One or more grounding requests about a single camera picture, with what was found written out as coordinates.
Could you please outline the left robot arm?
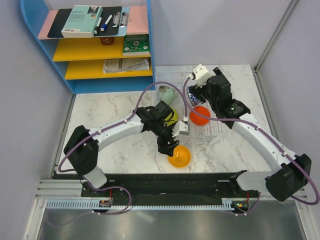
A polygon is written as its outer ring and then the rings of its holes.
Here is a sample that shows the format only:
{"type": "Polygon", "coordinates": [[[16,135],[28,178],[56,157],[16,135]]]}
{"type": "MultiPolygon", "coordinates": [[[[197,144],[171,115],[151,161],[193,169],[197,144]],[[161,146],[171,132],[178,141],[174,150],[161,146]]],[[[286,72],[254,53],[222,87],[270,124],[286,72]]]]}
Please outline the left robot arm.
{"type": "Polygon", "coordinates": [[[179,145],[173,133],[175,124],[167,123],[173,115],[174,110],[160,101],[156,106],[139,107],[132,115],[115,123],[92,129],[80,125],[73,131],[63,153],[75,172],[92,185],[92,191],[104,197],[109,193],[110,185],[98,167],[99,152],[128,136],[148,131],[157,136],[158,151],[172,157],[179,145]]]}

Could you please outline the yellow-orange bowl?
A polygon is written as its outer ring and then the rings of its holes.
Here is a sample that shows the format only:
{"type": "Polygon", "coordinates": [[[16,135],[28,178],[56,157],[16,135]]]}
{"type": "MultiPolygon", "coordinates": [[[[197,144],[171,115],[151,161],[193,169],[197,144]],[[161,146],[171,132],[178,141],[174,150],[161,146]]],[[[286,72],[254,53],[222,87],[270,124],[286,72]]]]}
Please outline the yellow-orange bowl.
{"type": "Polygon", "coordinates": [[[190,150],[183,145],[175,147],[173,150],[173,156],[167,157],[168,162],[176,168],[186,167],[190,163],[191,158],[190,150]]]}

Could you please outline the red-orange bowl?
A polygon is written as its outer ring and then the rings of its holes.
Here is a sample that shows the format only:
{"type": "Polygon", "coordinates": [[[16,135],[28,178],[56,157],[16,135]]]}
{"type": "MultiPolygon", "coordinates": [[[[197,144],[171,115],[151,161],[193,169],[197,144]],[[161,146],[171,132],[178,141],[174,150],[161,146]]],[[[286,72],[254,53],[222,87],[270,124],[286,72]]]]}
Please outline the red-orange bowl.
{"type": "Polygon", "coordinates": [[[196,106],[193,108],[193,111],[190,111],[189,118],[190,120],[197,126],[204,126],[209,123],[209,119],[206,119],[205,117],[211,117],[210,111],[204,107],[204,106],[196,106]]]}

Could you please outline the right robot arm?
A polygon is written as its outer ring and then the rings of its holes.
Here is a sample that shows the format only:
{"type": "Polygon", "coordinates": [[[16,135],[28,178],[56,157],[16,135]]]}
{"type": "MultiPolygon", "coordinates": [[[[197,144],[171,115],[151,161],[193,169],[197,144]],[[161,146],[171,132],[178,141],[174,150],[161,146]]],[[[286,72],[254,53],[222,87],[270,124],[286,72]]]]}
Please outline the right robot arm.
{"type": "Polygon", "coordinates": [[[246,191],[267,191],[276,200],[284,202],[309,183],[312,165],[309,156],[305,153],[297,155],[269,135],[251,110],[233,98],[231,83],[218,67],[209,71],[199,64],[189,77],[194,85],[183,86],[189,102],[208,103],[216,117],[242,136],[270,168],[267,172],[238,172],[235,181],[229,184],[233,196],[240,197],[246,191]]]}

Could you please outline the blue patterned red-inside bowl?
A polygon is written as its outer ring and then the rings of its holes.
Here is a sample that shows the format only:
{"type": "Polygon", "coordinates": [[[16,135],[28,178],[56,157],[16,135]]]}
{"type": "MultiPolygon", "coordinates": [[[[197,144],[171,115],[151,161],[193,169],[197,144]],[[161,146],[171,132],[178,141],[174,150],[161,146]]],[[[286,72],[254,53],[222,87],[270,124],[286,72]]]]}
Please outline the blue patterned red-inside bowl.
{"type": "Polygon", "coordinates": [[[187,99],[192,107],[197,107],[200,105],[200,101],[190,92],[189,89],[186,90],[187,99]]]}

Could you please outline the lime green bowl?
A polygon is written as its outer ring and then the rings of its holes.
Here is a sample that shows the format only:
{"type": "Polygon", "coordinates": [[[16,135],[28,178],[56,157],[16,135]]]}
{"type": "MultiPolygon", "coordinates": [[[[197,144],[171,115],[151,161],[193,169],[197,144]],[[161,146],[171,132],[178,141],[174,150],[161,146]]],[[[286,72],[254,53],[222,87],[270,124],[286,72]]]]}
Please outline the lime green bowl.
{"type": "Polygon", "coordinates": [[[179,120],[179,115],[177,110],[173,107],[171,109],[172,109],[172,112],[164,120],[167,126],[173,125],[179,120]]]}

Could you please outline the mint green flower bowl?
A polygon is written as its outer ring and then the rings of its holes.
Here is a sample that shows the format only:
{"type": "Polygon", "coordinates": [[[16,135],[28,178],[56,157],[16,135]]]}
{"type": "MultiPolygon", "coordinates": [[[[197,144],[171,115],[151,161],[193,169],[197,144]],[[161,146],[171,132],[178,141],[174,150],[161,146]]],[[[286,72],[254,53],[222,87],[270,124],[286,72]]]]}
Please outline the mint green flower bowl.
{"type": "Polygon", "coordinates": [[[171,105],[176,98],[176,93],[172,87],[161,85],[159,87],[159,97],[161,101],[164,101],[167,105],[171,105]]]}

